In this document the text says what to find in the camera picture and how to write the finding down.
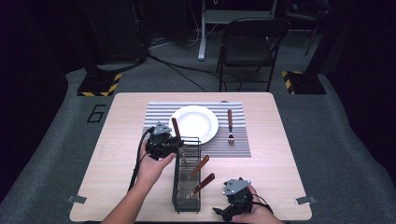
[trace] table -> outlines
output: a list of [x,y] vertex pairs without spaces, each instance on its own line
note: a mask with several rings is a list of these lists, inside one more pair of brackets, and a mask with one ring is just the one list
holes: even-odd
[[245,11],[245,10],[207,10],[205,1],[202,0],[202,18],[201,18],[201,44],[198,52],[198,60],[205,59],[206,50],[206,24],[228,24],[242,18],[271,18],[275,15],[277,0],[272,0],[270,11]]
[[202,170],[216,179],[201,191],[200,213],[175,212],[171,202],[175,161],[172,161],[145,200],[137,221],[222,221],[212,207],[229,204],[222,195],[223,183],[243,177],[284,221],[308,220],[308,204],[274,96],[268,92],[139,92],[118,93],[108,112],[78,195],[85,203],[74,203],[73,221],[101,221],[127,192],[134,169],[148,102],[242,102],[251,158],[211,158]]

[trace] white plate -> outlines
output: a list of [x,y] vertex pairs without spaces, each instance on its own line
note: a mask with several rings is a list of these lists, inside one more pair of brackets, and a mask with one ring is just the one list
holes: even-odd
[[[177,120],[178,130],[182,137],[198,137],[201,144],[212,139],[219,129],[216,115],[206,107],[189,105],[181,107],[169,119],[172,136],[176,136],[172,118]],[[197,145],[194,142],[185,142],[186,145]]]

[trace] striped placemat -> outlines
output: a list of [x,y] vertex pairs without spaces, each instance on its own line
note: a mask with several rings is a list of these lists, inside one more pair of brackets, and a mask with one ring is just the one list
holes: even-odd
[[[172,115],[183,106],[200,105],[211,110],[219,120],[219,130],[208,142],[201,144],[201,155],[212,158],[250,158],[248,134],[245,123],[242,102],[149,102],[146,112],[143,132],[154,126],[159,121],[168,126]],[[227,110],[233,111],[233,137],[234,145],[228,145],[228,118]]]

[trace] wire cutlery basket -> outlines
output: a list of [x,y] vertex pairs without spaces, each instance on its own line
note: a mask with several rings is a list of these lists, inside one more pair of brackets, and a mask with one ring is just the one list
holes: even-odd
[[198,213],[201,210],[201,191],[192,196],[191,192],[201,182],[201,171],[190,179],[189,176],[201,160],[201,142],[196,137],[182,139],[189,144],[177,153],[172,203],[178,213]]

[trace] black chair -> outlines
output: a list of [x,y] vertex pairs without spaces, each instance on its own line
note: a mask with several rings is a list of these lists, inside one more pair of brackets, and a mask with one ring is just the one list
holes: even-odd
[[[266,91],[270,90],[271,80],[276,65],[279,44],[288,33],[289,23],[283,19],[240,19],[230,22],[224,28],[221,42],[217,72],[219,71],[219,91],[223,83],[268,83]],[[223,80],[223,66],[226,67],[271,67],[267,80]]]
[[331,11],[327,0],[286,0],[283,16],[291,24],[294,22],[307,24],[312,27],[310,40],[304,55],[307,55],[319,26]]

